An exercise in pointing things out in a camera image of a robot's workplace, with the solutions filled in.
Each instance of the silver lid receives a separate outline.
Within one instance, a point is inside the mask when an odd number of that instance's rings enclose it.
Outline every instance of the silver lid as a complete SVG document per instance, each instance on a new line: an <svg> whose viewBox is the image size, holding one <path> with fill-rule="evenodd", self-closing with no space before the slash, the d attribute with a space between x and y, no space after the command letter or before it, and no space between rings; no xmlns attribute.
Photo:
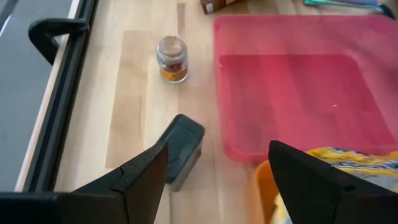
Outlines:
<svg viewBox="0 0 398 224"><path fill-rule="evenodd" d="M187 58L187 45L178 37L166 36L157 44L156 56L164 65L183 63Z"/></svg>

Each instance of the cardboard box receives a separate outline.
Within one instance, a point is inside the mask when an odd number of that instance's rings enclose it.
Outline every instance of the cardboard box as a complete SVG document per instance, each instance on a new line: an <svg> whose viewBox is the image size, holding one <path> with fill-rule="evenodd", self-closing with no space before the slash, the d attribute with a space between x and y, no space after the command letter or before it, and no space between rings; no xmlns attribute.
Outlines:
<svg viewBox="0 0 398 224"><path fill-rule="evenodd" d="M237 0L200 0L205 14L218 11Z"/></svg>

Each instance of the butcher block countertop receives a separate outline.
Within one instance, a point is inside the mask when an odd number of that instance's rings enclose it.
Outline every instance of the butcher block countertop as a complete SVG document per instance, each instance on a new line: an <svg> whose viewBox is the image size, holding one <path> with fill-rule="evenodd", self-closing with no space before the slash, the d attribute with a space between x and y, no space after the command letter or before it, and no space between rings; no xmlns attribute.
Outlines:
<svg viewBox="0 0 398 224"><path fill-rule="evenodd" d="M78 1L74 0L70 17ZM302 0L242 0L205 15L199 0L100 0L56 191L77 189L130 160L151 147L174 116L183 113L206 129L202 155L179 192L165 186L156 223L247 223L244 191L255 167L225 156L216 107L212 26L225 14L369 14L369 10L305 7ZM188 78L179 85L168 84L159 75L155 46L165 35L179 35L188 47Z"/></svg>

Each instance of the glass jar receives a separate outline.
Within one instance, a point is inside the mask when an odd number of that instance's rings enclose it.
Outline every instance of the glass jar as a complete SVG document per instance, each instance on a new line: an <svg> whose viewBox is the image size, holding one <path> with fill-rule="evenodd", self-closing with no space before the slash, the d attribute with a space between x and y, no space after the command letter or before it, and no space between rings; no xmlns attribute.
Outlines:
<svg viewBox="0 0 398 224"><path fill-rule="evenodd" d="M156 46L160 74L169 83L181 83L188 75L187 45L174 36L164 37Z"/></svg>

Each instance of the orange container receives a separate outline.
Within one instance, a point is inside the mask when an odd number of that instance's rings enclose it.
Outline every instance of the orange container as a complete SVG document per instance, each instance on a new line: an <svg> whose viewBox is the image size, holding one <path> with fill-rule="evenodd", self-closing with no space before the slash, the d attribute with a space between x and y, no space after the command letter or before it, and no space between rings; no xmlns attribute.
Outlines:
<svg viewBox="0 0 398 224"><path fill-rule="evenodd" d="M263 162L251 177L246 190L249 224L269 224L279 193L268 161Z"/></svg>

